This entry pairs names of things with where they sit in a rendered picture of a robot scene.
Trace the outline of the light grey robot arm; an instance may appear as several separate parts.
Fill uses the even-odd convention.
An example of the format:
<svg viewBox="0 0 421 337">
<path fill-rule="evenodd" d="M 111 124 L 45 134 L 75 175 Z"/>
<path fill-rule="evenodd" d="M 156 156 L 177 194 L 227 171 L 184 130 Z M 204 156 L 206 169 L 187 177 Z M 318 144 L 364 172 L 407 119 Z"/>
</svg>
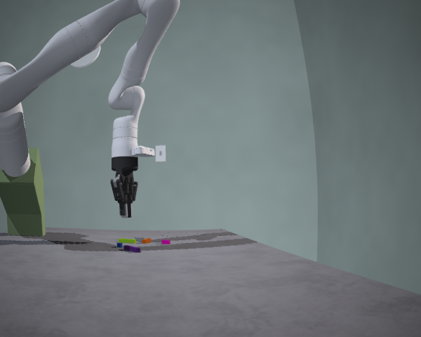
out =
<svg viewBox="0 0 421 337">
<path fill-rule="evenodd" d="M 0 62 L 1 170 L 18 177 L 30 167 L 21 102 L 59 71 L 98 48 L 118 24 L 140 13 L 147 18 L 145 30 L 128 51 L 108 98 L 112 109 L 131 111 L 114 120 L 112 157 L 154 157 L 154 149 L 138 146 L 145 92 L 137 85 L 145 80 L 156 47 L 179 6 L 180 0 L 115 0 L 62 28 L 18 71 L 8 62 Z"/>
</svg>

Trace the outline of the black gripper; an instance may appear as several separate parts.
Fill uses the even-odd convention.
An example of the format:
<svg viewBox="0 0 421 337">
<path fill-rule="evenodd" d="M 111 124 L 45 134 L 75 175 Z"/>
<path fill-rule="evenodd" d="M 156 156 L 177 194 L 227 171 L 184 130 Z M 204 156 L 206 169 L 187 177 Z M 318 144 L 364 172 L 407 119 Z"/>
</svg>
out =
<svg viewBox="0 0 421 337">
<path fill-rule="evenodd" d="M 121 218 L 132 217 L 131 203 L 135 201 L 138 188 L 138 182 L 134 182 L 133 171 L 137 169 L 137 157 L 112 157 L 112 170 L 116 171 L 116 175 L 115 179 L 111 180 L 111 185 L 114 199 L 119 203 Z"/>
</svg>

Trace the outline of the purple rod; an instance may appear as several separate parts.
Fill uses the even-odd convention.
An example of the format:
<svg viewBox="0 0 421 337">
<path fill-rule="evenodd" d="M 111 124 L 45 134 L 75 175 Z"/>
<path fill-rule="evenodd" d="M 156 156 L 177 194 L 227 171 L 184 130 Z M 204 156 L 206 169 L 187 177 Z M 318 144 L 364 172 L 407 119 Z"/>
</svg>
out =
<svg viewBox="0 0 421 337">
<path fill-rule="evenodd" d="M 138 247 L 124 245 L 123 248 L 124 248 L 124 250 L 127 250 L 127 251 L 132 251 L 132 252 L 140 253 L 140 248 L 138 248 Z"/>
</svg>

